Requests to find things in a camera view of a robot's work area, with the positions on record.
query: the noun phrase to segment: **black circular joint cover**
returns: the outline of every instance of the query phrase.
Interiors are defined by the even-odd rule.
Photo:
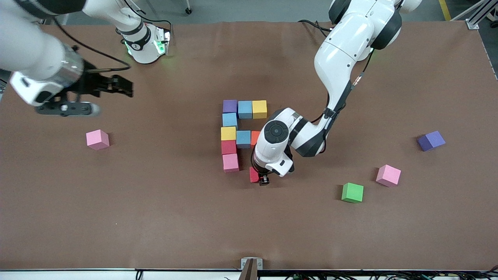
[[[264,127],[264,138],[270,144],[277,144],[287,140],[289,128],[282,121],[270,121]]]

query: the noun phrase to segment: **gray floor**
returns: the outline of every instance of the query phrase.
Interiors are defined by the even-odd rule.
[[[446,0],[451,16],[456,16],[478,0]],[[192,14],[185,13],[184,0],[139,0],[137,4],[150,19],[167,19],[173,24],[215,23],[220,21],[298,21],[300,19],[328,21],[331,0],[191,0]],[[443,21],[438,0],[423,0],[405,21]],[[108,24],[82,12],[69,15],[67,24]],[[495,69],[498,67],[498,28],[491,29],[489,21],[479,24],[479,33]],[[8,80],[9,73],[0,70],[0,79]]]

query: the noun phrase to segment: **robotic arm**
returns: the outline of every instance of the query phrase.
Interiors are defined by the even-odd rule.
[[[253,166],[268,184],[267,175],[283,177],[294,171],[290,146],[304,157],[319,154],[346,105],[352,90],[351,70],[373,49],[383,49],[398,36],[401,28],[399,11],[414,10],[421,0],[334,0],[329,18],[336,26],[325,38],[315,55],[315,70],[328,91],[323,115],[314,125],[291,108],[270,116],[257,140],[252,156]]]
[[[99,106],[80,102],[80,95],[100,97],[103,91],[133,96],[132,82],[102,76],[76,49],[32,23],[80,10],[114,24],[139,63],[154,62],[167,51],[169,30],[144,23],[125,0],[0,0],[0,68],[14,71],[11,85],[40,114],[95,116]],[[68,100],[68,92],[77,94],[76,101]]]

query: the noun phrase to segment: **yellow block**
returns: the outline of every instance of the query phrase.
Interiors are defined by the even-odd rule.
[[[235,127],[222,127],[221,128],[221,141],[235,140],[237,138],[237,130]]]
[[[252,102],[252,118],[266,119],[268,109],[266,108],[266,100],[256,100]]]

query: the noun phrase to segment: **pink block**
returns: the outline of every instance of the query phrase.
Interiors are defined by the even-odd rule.
[[[225,173],[237,172],[239,170],[239,159],[236,153],[223,155],[223,170]]]
[[[379,168],[376,181],[387,187],[396,187],[400,174],[401,170],[386,164]]]
[[[109,147],[109,135],[102,130],[96,130],[87,133],[87,145],[94,150],[100,150]]]
[[[251,183],[258,183],[259,182],[259,174],[257,173],[256,169],[254,167],[249,167],[249,178]]]

